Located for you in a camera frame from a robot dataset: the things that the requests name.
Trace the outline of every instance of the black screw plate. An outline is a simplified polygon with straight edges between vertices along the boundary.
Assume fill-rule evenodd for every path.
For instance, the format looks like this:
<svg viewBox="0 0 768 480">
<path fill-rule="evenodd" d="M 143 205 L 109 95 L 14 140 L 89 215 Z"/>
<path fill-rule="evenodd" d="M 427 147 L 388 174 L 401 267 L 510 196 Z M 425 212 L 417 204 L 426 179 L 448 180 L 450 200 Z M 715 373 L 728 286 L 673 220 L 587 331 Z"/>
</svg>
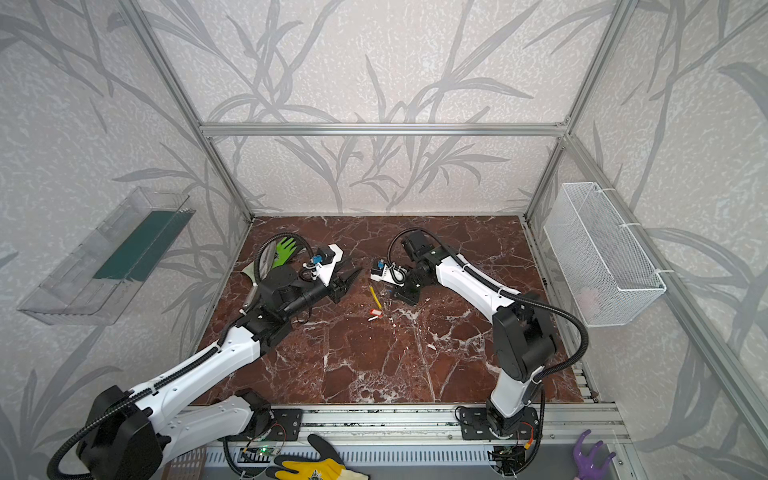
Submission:
<svg viewBox="0 0 768 480">
<path fill-rule="evenodd" d="M 464 440 L 498 440 L 498 437 L 491 431 L 491 427 L 488 424 L 488 420 L 485 417 L 485 407 L 469 408 L 459 407 L 456 409 L 456 416 L 459 420 L 459 425 L 462 427 L 462 439 Z M 523 417 L 518 423 L 517 435 L 512 434 L 511 439 L 528 440 L 531 438 L 531 429 L 523 422 L 527 422 L 532 425 L 534 429 L 537 428 L 536 422 L 536 410 L 530 407 L 526 407 L 523 413 Z"/>
<path fill-rule="evenodd" d="M 301 409 L 280 409 L 273 410 L 275 423 L 285 429 L 285 441 L 295 442 L 299 439 L 299 430 L 301 429 Z M 283 429 L 275 425 L 270 434 L 264 439 L 265 442 L 282 442 Z"/>
</svg>

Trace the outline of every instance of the purple rubber glove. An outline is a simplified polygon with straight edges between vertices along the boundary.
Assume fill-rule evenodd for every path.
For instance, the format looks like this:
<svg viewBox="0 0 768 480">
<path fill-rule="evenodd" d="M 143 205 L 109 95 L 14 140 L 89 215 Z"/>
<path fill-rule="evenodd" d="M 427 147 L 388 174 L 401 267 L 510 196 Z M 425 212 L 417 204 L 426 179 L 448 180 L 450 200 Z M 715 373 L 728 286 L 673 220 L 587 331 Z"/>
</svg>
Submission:
<svg viewBox="0 0 768 480">
<path fill-rule="evenodd" d="M 581 444 L 584 443 L 584 439 L 590 433 L 592 433 L 591 430 L 582 433 L 576 441 L 576 445 L 574 445 L 574 460 L 576 461 L 576 468 L 578 468 L 578 475 L 574 480 L 602 480 L 611 467 L 613 458 L 616 456 L 616 452 L 611 452 L 601 467 L 598 468 L 594 464 L 594 456 L 598 453 L 600 447 L 603 446 L 602 440 L 594 444 L 592 450 L 589 451 L 589 455 L 584 456 L 581 453 Z"/>
</svg>

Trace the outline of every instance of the white wire mesh basket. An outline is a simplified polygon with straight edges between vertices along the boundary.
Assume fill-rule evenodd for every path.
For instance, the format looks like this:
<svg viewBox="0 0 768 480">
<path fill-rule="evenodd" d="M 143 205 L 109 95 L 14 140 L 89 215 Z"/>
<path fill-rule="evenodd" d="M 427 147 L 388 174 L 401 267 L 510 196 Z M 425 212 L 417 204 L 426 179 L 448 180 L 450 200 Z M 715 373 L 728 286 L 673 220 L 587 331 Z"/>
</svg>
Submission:
<svg viewBox="0 0 768 480">
<path fill-rule="evenodd" d="M 544 230 L 587 326 L 626 325 L 667 290 L 594 182 L 562 184 Z"/>
</svg>

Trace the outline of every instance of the green glove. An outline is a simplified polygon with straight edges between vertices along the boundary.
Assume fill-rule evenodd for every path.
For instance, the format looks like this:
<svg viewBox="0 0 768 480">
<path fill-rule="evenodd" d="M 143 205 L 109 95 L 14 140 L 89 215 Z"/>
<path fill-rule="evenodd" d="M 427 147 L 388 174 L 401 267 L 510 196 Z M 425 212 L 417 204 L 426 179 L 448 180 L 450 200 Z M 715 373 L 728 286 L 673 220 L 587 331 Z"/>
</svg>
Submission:
<svg viewBox="0 0 768 480">
<path fill-rule="evenodd" d="M 285 265 L 294 252 L 296 252 L 296 241 L 293 238 L 286 237 L 277 242 L 275 261 L 272 262 L 272 268 Z"/>
</svg>

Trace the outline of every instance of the green sheet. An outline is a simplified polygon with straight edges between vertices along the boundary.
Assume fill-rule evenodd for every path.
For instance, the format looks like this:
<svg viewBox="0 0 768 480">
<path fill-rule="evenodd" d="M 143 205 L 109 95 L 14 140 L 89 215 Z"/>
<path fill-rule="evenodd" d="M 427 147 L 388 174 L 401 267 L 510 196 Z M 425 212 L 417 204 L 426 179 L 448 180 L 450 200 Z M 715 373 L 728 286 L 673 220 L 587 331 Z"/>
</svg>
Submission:
<svg viewBox="0 0 768 480">
<path fill-rule="evenodd" d="M 94 278 L 146 281 L 193 214 L 194 211 L 150 212 L 104 262 Z"/>
</svg>

